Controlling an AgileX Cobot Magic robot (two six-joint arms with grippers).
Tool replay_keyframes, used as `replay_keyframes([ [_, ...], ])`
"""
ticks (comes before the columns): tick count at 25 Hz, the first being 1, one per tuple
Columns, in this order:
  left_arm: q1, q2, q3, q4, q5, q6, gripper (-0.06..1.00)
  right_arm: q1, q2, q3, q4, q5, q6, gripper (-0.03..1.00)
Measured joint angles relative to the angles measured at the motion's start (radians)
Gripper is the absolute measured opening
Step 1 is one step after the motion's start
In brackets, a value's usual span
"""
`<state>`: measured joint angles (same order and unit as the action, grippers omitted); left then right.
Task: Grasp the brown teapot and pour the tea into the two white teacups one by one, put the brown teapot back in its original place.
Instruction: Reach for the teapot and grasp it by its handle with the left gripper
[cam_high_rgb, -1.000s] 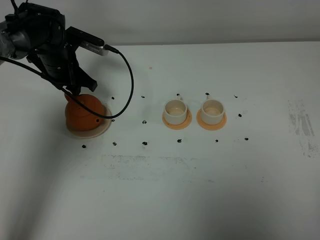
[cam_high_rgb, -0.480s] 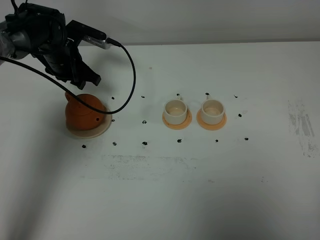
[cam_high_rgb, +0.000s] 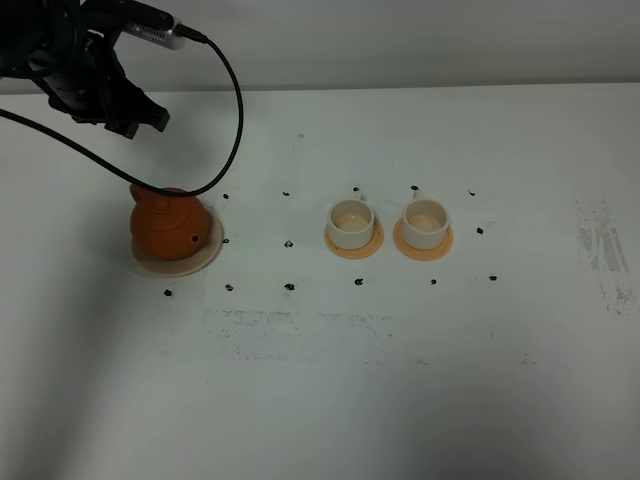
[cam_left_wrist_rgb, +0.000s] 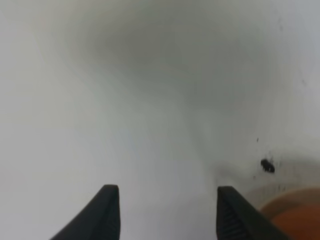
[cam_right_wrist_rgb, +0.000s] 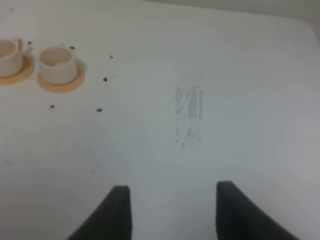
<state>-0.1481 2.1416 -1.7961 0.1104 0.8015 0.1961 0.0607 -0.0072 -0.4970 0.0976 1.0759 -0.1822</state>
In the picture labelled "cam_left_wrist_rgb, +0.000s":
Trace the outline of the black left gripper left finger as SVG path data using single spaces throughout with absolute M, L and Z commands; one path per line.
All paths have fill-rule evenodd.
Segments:
M 117 185 L 104 185 L 83 210 L 53 240 L 119 240 L 121 235 L 120 192 Z

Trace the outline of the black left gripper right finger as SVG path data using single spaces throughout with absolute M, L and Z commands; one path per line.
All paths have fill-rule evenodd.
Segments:
M 217 188 L 216 235 L 218 240 L 289 239 L 232 186 Z

